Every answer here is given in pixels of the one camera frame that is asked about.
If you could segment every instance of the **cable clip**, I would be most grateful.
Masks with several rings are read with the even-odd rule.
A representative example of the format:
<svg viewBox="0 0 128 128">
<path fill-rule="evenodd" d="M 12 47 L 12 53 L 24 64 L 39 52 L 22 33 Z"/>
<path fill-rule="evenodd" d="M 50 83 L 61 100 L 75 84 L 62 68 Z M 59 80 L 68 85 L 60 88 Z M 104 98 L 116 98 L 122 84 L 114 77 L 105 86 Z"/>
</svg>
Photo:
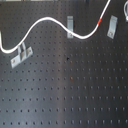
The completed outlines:
<svg viewBox="0 0 128 128">
<path fill-rule="evenodd" d="M 21 52 L 21 48 L 19 46 L 18 47 L 18 55 L 16 57 L 14 57 L 13 59 L 11 59 L 11 66 L 12 66 L 12 68 L 15 68 L 20 63 L 22 63 L 27 58 L 29 58 L 31 55 L 33 55 L 32 48 L 29 47 L 28 49 L 26 49 L 26 46 L 25 46 L 24 42 L 22 43 L 22 47 L 23 47 L 23 52 Z"/>
</svg>

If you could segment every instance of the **mounting clamp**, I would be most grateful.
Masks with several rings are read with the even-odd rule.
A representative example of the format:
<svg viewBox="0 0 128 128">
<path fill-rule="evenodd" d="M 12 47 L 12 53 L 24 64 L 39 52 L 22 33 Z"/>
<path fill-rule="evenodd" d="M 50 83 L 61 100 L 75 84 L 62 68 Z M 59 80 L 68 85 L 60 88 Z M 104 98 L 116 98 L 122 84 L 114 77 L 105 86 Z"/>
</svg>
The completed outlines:
<svg viewBox="0 0 128 128">
<path fill-rule="evenodd" d="M 114 38 L 114 35 L 115 35 L 115 32 L 116 32 L 117 20 L 118 20 L 117 17 L 111 16 L 107 36 L 112 38 L 112 39 Z"/>
<path fill-rule="evenodd" d="M 32 48 L 29 47 L 28 49 L 26 49 L 24 42 L 22 43 L 22 47 L 23 47 L 23 52 L 21 52 L 21 48 L 19 46 L 18 55 L 14 57 L 13 59 L 11 59 L 12 68 L 15 68 L 16 66 L 18 66 L 20 63 L 22 63 L 24 60 L 26 60 L 33 54 Z"/>
<path fill-rule="evenodd" d="M 67 28 L 73 32 L 73 16 L 67 16 Z M 73 38 L 71 33 L 67 33 L 68 38 Z"/>
<path fill-rule="evenodd" d="M 128 4 L 127 4 L 127 11 L 126 11 L 126 13 L 127 13 L 126 22 L 128 22 Z"/>
</svg>

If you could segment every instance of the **black metal table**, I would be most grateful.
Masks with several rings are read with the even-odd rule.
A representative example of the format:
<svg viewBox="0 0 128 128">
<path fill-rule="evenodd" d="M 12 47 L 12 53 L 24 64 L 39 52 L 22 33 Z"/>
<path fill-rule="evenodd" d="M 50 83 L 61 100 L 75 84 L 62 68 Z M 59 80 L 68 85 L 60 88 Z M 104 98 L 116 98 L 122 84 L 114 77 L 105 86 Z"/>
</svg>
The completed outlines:
<svg viewBox="0 0 128 128">
<path fill-rule="evenodd" d="M 74 31 L 90 33 L 107 0 L 0 3 L 3 47 L 10 49 L 39 18 L 51 16 Z M 25 40 L 34 54 L 15 69 L 16 56 L 0 52 L 1 128 L 127 128 L 128 24 L 125 0 L 113 0 L 97 32 L 87 40 L 67 39 L 51 21 L 39 23 Z M 114 40 L 107 37 L 118 17 Z"/>
</svg>

